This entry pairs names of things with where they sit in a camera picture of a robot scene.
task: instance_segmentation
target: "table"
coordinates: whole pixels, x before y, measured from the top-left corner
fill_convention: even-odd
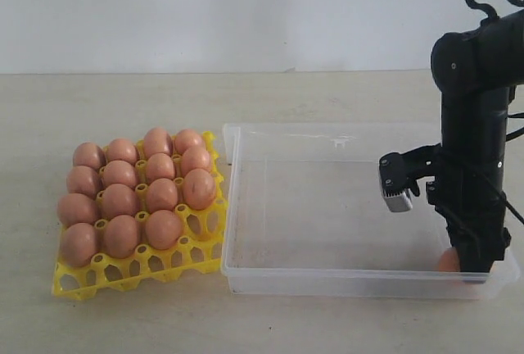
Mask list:
[[[0,94],[2,352],[522,352],[524,279],[485,302],[238,296],[220,273],[104,289],[86,302],[51,295],[56,201],[79,143],[195,127],[215,132],[223,152],[226,122],[436,121],[428,71],[13,75],[0,77]],[[524,156],[524,143],[508,153]],[[519,168],[506,166],[505,190],[524,210]],[[524,227],[512,216],[508,227],[524,265]]]

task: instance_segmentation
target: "transparent bin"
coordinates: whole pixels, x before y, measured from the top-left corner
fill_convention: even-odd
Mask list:
[[[423,193],[406,213],[389,212],[382,200],[378,159],[439,140],[438,124],[225,125],[233,167],[221,269],[231,291],[497,295],[520,277],[510,249],[489,275],[435,272],[449,247],[445,220]],[[465,284],[465,277],[487,281]]]

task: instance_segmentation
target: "brown egg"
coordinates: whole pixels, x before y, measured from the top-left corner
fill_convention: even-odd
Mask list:
[[[113,160],[107,163],[102,179],[106,187],[112,184],[125,184],[128,188],[134,189],[138,185],[137,171],[134,166],[123,160]]]
[[[182,235],[183,224],[172,211],[156,211],[147,218],[144,231],[152,247],[166,250],[175,245]]]
[[[209,172],[196,168],[187,173],[182,183],[183,200],[192,209],[201,211],[216,198],[215,180]]]
[[[100,211],[97,203],[85,194],[70,193],[63,196],[56,207],[58,220],[65,226],[70,227],[77,223],[89,223],[93,225],[100,219]]]
[[[116,138],[107,146],[107,161],[122,160],[134,166],[140,156],[134,143],[126,138]]]
[[[172,180],[160,178],[147,188],[146,207],[149,213],[166,209],[172,211],[178,202],[178,190]]]
[[[104,151],[95,143],[81,143],[73,153],[73,166],[87,166],[98,172],[105,164]]]
[[[102,194],[102,211],[107,219],[135,216],[140,210],[138,195],[125,184],[112,184]]]
[[[206,147],[201,135],[195,130],[184,129],[177,133],[174,138],[174,149],[179,155],[183,155],[190,147]]]
[[[134,217],[121,215],[107,223],[104,232],[104,248],[111,257],[129,257],[139,243],[140,224]]]
[[[173,180],[176,176],[173,159],[164,153],[157,153],[147,160],[146,164],[146,182],[153,183],[160,178]]]
[[[440,256],[436,266],[439,272],[460,272],[460,261],[457,249],[450,247]]]
[[[60,254],[68,266],[86,266],[97,253],[97,233],[92,225],[78,223],[64,231],[60,241]]]
[[[93,168],[87,166],[71,168],[65,181],[69,193],[85,194],[92,199],[102,190],[100,175]]]
[[[211,155],[204,147],[190,147],[180,159],[180,171],[182,176],[196,168],[202,168],[211,172]]]
[[[156,153],[173,154],[173,140],[167,130],[155,127],[147,132],[143,140],[144,155],[146,159]]]

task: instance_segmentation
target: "egg tray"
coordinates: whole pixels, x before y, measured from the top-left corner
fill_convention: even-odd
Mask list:
[[[211,155],[211,175],[215,179],[217,194],[214,203],[203,211],[195,211],[183,202],[174,208],[173,212],[183,222],[183,233],[172,248],[156,250],[149,246],[143,226],[149,214],[145,207],[147,184],[143,141],[136,143],[140,160],[135,167],[138,171],[140,184],[135,188],[141,210],[135,216],[141,225],[142,240],[135,248],[134,254],[128,258],[116,259],[106,254],[103,249],[95,254],[88,265],[81,268],[69,267],[61,259],[56,258],[56,268],[53,275],[52,294],[56,297],[68,297],[75,300],[85,300],[94,297],[100,288],[113,288],[118,291],[135,289],[144,279],[155,279],[161,282],[176,280],[185,270],[197,270],[202,274],[215,272],[220,268],[220,252],[224,240],[227,201],[224,199],[220,185],[224,177],[219,173],[216,160],[219,154],[215,151],[213,140],[215,135],[209,131],[202,134],[206,149]],[[180,173],[180,155],[174,154],[177,176]],[[183,178],[174,180],[178,194],[181,195]],[[103,190],[97,195],[97,204],[101,205]],[[98,239],[101,241],[108,220],[100,219],[95,223]],[[66,229],[62,227],[61,236]]]

